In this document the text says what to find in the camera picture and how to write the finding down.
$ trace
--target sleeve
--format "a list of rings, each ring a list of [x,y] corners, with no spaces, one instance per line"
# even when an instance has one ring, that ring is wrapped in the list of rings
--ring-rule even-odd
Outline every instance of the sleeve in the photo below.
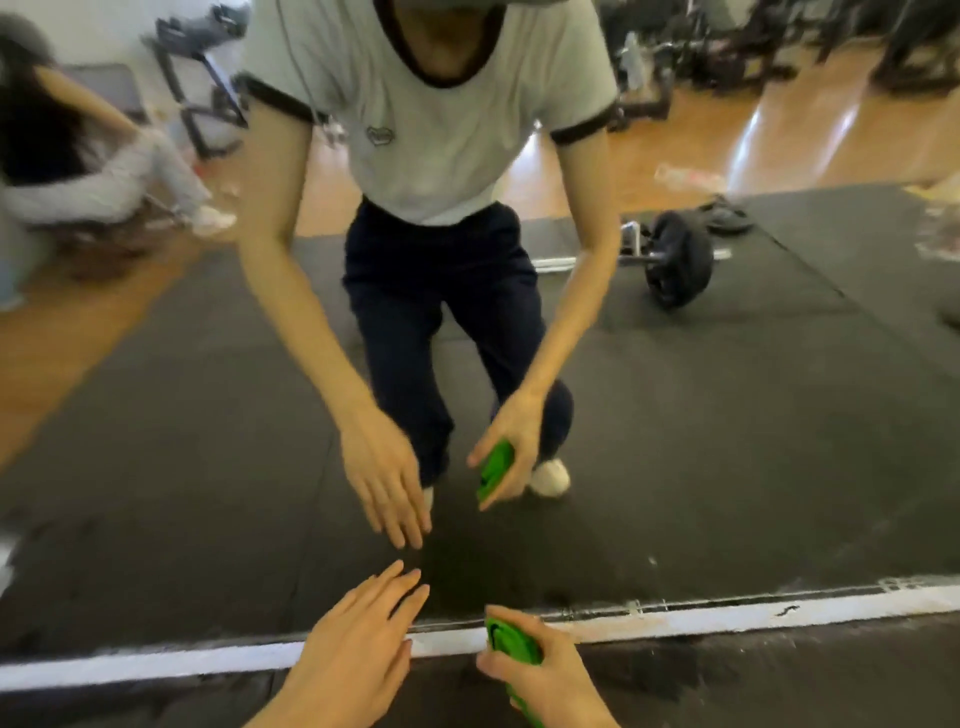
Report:
[[[343,102],[337,71],[346,59],[331,42],[335,31],[317,0],[258,0],[244,47],[244,80],[250,95],[313,123]]]
[[[616,78],[592,0],[557,6],[540,123],[558,146],[574,144],[607,126],[617,99]]]

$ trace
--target weight plate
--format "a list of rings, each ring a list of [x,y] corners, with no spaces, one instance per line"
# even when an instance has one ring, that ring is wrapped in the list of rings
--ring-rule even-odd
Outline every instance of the weight plate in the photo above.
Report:
[[[707,230],[717,235],[742,235],[754,227],[746,212],[723,199],[714,200],[698,209],[704,213]]]
[[[668,210],[654,224],[646,252],[663,255],[648,265],[647,284],[663,308],[681,308],[704,292],[713,276],[710,233],[692,212]]]

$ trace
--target earphone wire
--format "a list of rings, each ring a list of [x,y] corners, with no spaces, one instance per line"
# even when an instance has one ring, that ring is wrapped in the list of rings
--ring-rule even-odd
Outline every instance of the earphone wire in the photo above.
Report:
[[[283,5],[281,0],[274,0],[274,5],[276,6],[276,16],[280,21],[280,30],[283,32],[283,42],[287,46],[287,54],[290,56],[290,61],[294,65],[294,69],[297,71],[297,77],[300,79],[300,84],[303,86],[303,90],[306,92],[307,101],[310,103],[310,115],[313,116],[313,123],[320,128],[321,133],[324,135],[324,141],[327,146],[334,146],[333,135],[330,133],[330,129],[327,127],[323,121],[321,121],[320,114],[317,112],[317,104],[313,100],[313,92],[310,90],[310,84],[306,82],[306,76],[303,74],[303,69],[300,68],[300,64],[297,62],[297,56],[294,54],[294,44],[290,40],[290,31],[287,30],[287,19],[283,14]]]

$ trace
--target logo on shirt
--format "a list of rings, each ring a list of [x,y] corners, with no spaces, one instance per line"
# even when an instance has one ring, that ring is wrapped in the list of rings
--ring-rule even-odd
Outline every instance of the logo on shirt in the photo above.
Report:
[[[393,129],[386,127],[367,127],[367,139],[374,147],[385,147],[396,138]]]

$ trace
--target shoe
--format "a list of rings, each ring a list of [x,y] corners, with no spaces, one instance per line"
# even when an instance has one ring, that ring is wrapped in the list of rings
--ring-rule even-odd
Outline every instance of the shoe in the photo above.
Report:
[[[237,216],[232,212],[221,212],[215,207],[204,205],[200,207],[188,222],[197,237],[212,237],[219,232],[229,230],[237,221]]]
[[[560,497],[570,490],[570,473],[560,460],[547,460],[534,470],[530,490],[540,497]]]

